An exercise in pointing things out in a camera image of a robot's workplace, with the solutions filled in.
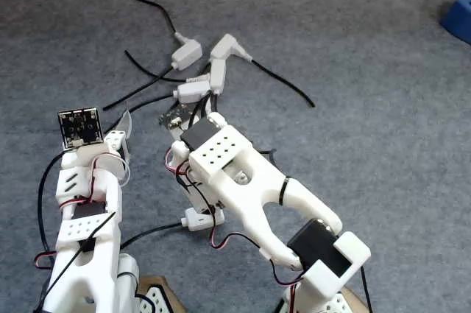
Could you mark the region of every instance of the gray carpet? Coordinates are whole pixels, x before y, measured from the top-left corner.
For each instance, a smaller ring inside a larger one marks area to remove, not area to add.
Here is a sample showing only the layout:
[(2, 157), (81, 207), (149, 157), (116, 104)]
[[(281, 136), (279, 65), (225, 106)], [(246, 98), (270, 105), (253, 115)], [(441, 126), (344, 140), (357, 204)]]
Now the gray carpet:
[[(228, 61), (219, 110), (301, 180), (372, 249), (377, 312), (471, 311), (471, 47), (437, 21), (452, 0), (158, 0), (179, 31), (210, 47), (233, 33), (255, 59), (311, 95), (316, 109), (256, 67)], [(148, 81), (129, 49), (161, 71), (176, 49), (163, 16), (133, 0), (0, 0), (0, 311), (30, 312), (46, 273), (36, 192), (60, 150), (56, 112), (102, 107)], [(174, 77), (190, 77), (193, 66)], [(137, 101), (170, 91), (150, 88)], [(178, 219), (188, 203), (163, 168), (169, 134), (134, 115), (123, 239)], [(101, 113), (106, 127), (122, 108)], [(49, 241), (59, 228), (57, 168), (46, 184)], [(266, 207), (288, 240), (304, 223)], [(219, 237), (240, 229), (233, 215)], [(165, 275), (190, 312), (270, 312), (283, 289), (242, 239), (211, 250), (207, 232), (169, 231), (129, 247), (143, 275)], [(289, 278), (291, 272), (280, 271)], [(363, 297), (359, 275), (349, 285)]]

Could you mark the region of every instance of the blue object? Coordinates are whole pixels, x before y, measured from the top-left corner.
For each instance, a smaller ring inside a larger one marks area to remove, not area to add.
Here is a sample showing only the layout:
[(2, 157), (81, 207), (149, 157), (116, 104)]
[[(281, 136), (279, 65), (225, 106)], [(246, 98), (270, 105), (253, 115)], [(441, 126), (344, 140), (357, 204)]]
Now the blue object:
[(456, 0), (440, 24), (455, 37), (471, 44), (471, 0)]

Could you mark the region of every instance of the black wire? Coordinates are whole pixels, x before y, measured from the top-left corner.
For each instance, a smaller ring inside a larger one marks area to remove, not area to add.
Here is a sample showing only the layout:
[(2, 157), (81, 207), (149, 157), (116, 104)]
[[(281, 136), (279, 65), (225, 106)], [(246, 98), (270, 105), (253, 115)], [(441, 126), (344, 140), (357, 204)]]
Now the black wire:
[(268, 155), (268, 159), (270, 160), (270, 163), (280, 169), (275, 161), (275, 152), (277, 152), (277, 149), (270, 149), (270, 150), (257, 150), (258, 153), (261, 155)]
[(373, 307), (371, 305), (371, 300), (369, 299), (368, 284), (366, 283), (365, 269), (361, 267), (360, 272), (361, 272), (361, 281), (363, 282), (363, 289), (365, 291), (366, 302), (368, 304), (368, 310), (369, 310), (369, 313), (373, 313)]
[[(38, 227), (39, 227), (39, 234), (41, 237), (41, 242), (43, 243), (43, 248), (45, 252), (50, 252), (51, 248), (49, 247), (49, 243), (47, 242), (46, 238), (46, 231), (44, 230), (44, 221), (43, 221), (43, 193), (44, 193), (44, 185), (46, 184), (46, 179), (51, 171), (51, 168), (56, 164), (58, 160), (64, 156), (65, 153), (67, 153), (70, 150), (63, 150), (59, 155), (56, 155), (51, 162), (49, 162), (48, 166), (46, 167), (46, 170), (43, 173), (43, 176), (41, 177), (41, 180), (39, 182), (39, 187), (38, 187)], [(49, 260), (51, 262), (51, 265), (54, 266), (54, 259), (50, 256)]]
[(118, 105), (119, 103), (125, 101), (126, 99), (128, 99), (128, 98), (134, 96), (134, 95), (137, 94), (138, 92), (141, 92), (143, 89), (148, 88), (149, 86), (155, 84), (157, 81), (159, 81), (159, 80), (162, 78), (162, 76), (167, 75), (167, 74), (168, 74), (170, 71), (172, 71), (172, 70), (173, 70), (173, 68), (170, 66), (169, 68), (167, 68), (167, 69), (161, 74), (160, 77), (156, 77), (156, 78), (153, 79), (152, 81), (143, 84), (143, 85), (142, 85), (141, 87), (139, 87), (139, 88), (136, 88), (133, 92), (129, 92), (126, 96), (124, 96), (124, 97), (118, 99), (117, 101), (115, 101), (115, 102), (113, 102), (113, 103), (110, 103), (109, 105), (104, 106), (104, 107), (103, 107), (103, 110), (109, 110), (109, 109), (115, 107), (116, 105)]
[(147, 236), (148, 234), (155, 233), (155, 232), (158, 232), (158, 231), (167, 230), (169, 228), (174, 228), (174, 227), (178, 227), (178, 226), (181, 226), (181, 225), (182, 225), (181, 222), (176, 222), (176, 223), (171, 223), (170, 225), (159, 226), (159, 227), (151, 228), (150, 230), (138, 233), (134, 237), (128, 239), (125, 243), (123, 243), (119, 247), (119, 249), (123, 250), (127, 246), (131, 245), (132, 243), (134, 243), (138, 239), (141, 239), (142, 237)]
[[(128, 111), (130, 113), (136, 112), (137, 109), (141, 109), (142, 107), (145, 107), (146, 105), (150, 105), (152, 103), (159, 102), (164, 99), (172, 98), (173, 96), (174, 96), (173, 94), (166, 94), (165, 96), (159, 96), (152, 99), (148, 99), (142, 103), (139, 103), (138, 105), (135, 105), (134, 107), (130, 108)], [(108, 134), (116, 125), (118, 125), (120, 119), (121, 118), (118, 118), (117, 120), (115, 120), (114, 123), (112, 123), (111, 126), (104, 131), (104, 134)]]
[(155, 79), (159, 78), (159, 80), (167, 81), (167, 82), (185, 82), (186, 81), (186, 80), (180, 80), (180, 79), (171, 79), (168, 77), (163, 77), (161, 75), (155, 74), (147, 70), (146, 68), (144, 68), (140, 63), (138, 63), (138, 61), (127, 50), (125, 50), (124, 53), (129, 58), (129, 60), (131, 60), (131, 63), (133, 63), (136, 68), (141, 70), (143, 73), (149, 75), (150, 77), (154, 77)]
[(205, 99), (206, 99), (207, 96), (210, 96), (210, 92), (208, 92), (206, 95), (204, 95), (204, 96), (198, 101), (198, 103), (194, 106), (193, 112), (192, 112), (191, 115), (190, 115), (190, 120), (188, 121), (188, 129), (193, 126), (194, 119), (195, 119), (196, 115), (198, 114), (198, 110), (201, 110), (202, 108), (204, 108)]
[(208, 104), (208, 101), (210, 100), (210, 98), (213, 96), (213, 94), (210, 92), (209, 94), (207, 94), (205, 97), (204, 97), (204, 101), (203, 101), (203, 104), (201, 106), (201, 117), (202, 118), (205, 118), (206, 117), (206, 105)]
[(287, 85), (289, 88), (291, 88), (292, 90), (296, 91), (302, 98), (304, 98), (306, 100), (306, 102), (312, 107), (316, 107), (316, 105), (314, 104), (313, 100), (306, 94), (304, 93), (304, 91), (302, 91), (300, 88), (298, 88), (297, 86), (293, 85), (291, 82), (289, 82), (288, 80), (285, 80), (284, 78), (282, 78), (280, 75), (274, 73), (273, 71), (271, 70), (268, 70), (268, 68), (266, 68), (265, 66), (261, 65), (258, 61), (255, 61), (255, 60), (252, 60), (252, 63), (257, 66), (261, 71), (264, 71), (266, 72), (268, 75), (270, 75), (271, 77), (275, 78), (276, 80), (280, 81), (281, 83), (284, 83), (285, 85)]
[(148, 304), (150, 304), (150, 306), (152, 307), (152, 313), (155, 313), (157, 311), (154, 302), (152, 302), (147, 296), (141, 295), (140, 293), (136, 293), (134, 297), (140, 298), (141, 300), (145, 300)]
[(213, 107), (213, 111), (218, 111), (218, 95), (213, 94), (213, 98), (211, 100), (211, 106)]
[(177, 31), (175, 29), (175, 26), (174, 26), (173, 22), (171, 21), (169, 13), (167, 12), (167, 10), (165, 10), (165, 7), (158, 4), (157, 2), (150, 1), (150, 0), (137, 0), (137, 1), (140, 1), (140, 2), (143, 2), (144, 4), (148, 4), (148, 5), (151, 5), (153, 7), (159, 8), (162, 11), (163, 15), (165, 16), (166, 21), (169, 23), (170, 28), (173, 31), (173, 33), (175, 33)]
[(64, 273), (66, 272), (66, 270), (68, 269), (68, 267), (70, 267), (72, 265), (72, 263), (74, 262), (74, 260), (77, 258), (77, 256), (79, 256), (79, 254), (83, 251), (83, 249), (88, 246), (88, 244), (91, 242), (93, 236), (95, 236), (96, 232), (98, 232), (100, 229), (103, 228), (103, 226), (105, 226), (107, 224), (108, 221), (111, 220), (111, 218), (113, 216), (115, 216), (116, 212), (112, 212), (110, 216), (108, 216), (98, 227), (96, 227), (91, 233), (90, 233), (90, 236), (87, 237), (87, 239), (82, 242), (82, 244), (80, 245), (80, 248), (78, 249), (77, 252), (75, 252), (74, 256), (72, 256), (72, 259), (67, 263), (67, 265), (62, 269), (62, 271), (60, 272), (60, 274), (56, 277), (56, 279), (54, 280), (54, 282), (52, 283), (51, 286), (49, 286), (49, 288), (47, 289), (46, 293), (44, 294), (44, 296), (40, 299), (40, 302), (38, 304), (38, 307), (36, 308), (36, 312), (40, 312), (40, 309), (42, 308), (43, 304), (44, 304), (44, 300), (46, 299), (47, 295), (51, 292), (51, 290), (54, 288), (54, 286), (56, 285), (56, 283), (59, 281), (60, 278), (62, 278), (62, 276), (64, 275)]

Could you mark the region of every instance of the circuit board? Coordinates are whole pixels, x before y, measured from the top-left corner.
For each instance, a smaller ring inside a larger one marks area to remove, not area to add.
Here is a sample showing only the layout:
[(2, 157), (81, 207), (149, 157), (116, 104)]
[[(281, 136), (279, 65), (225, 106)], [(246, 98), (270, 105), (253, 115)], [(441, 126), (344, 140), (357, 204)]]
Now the circuit board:
[(167, 130), (172, 130), (175, 127), (179, 127), (184, 122), (188, 121), (191, 116), (191, 112), (194, 109), (196, 103), (187, 105), (178, 105), (175, 108), (171, 108), (166, 113), (159, 116), (159, 122)]
[(64, 149), (103, 142), (97, 108), (66, 110), (57, 117)]

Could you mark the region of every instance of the cable connector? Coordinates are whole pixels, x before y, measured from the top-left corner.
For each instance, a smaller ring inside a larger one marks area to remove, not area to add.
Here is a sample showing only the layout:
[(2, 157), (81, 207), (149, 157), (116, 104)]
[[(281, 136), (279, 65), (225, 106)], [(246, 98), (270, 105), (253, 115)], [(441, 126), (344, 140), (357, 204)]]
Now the cable connector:
[(226, 80), (226, 60), (213, 59), (211, 61), (211, 72), (209, 84), (214, 94), (222, 94), (224, 81)]
[(226, 60), (230, 55), (241, 57), (249, 63), (252, 61), (252, 56), (242, 48), (232, 35), (226, 33), (211, 50), (210, 61), (212, 62), (214, 59)]
[[(214, 216), (216, 218), (216, 225), (224, 223), (224, 212), (217, 208)], [(194, 208), (187, 208), (185, 210), (185, 217), (182, 217), (182, 226), (188, 227), (190, 231), (200, 231), (206, 228), (212, 228), (213, 217), (211, 215), (198, 214)]]
[(196, 77), (190, 77), (186, 79), (186, 82), (198, 82), (198, 81), (209, 81), (210, 75), (209, 74), (204, 74), (204, 75), (199, 75)]
[(174, 98), (182, 104), (198, 102), (210, 90), (209, 81), (187, 82), (174, 91)]
[(201, 44), (194, 39), (189, 39), (179, 32), (175, 32), (175, 38), (182, 44), (171, 55), (171, 67), (176, 70), (184, 70), (203, 56)]

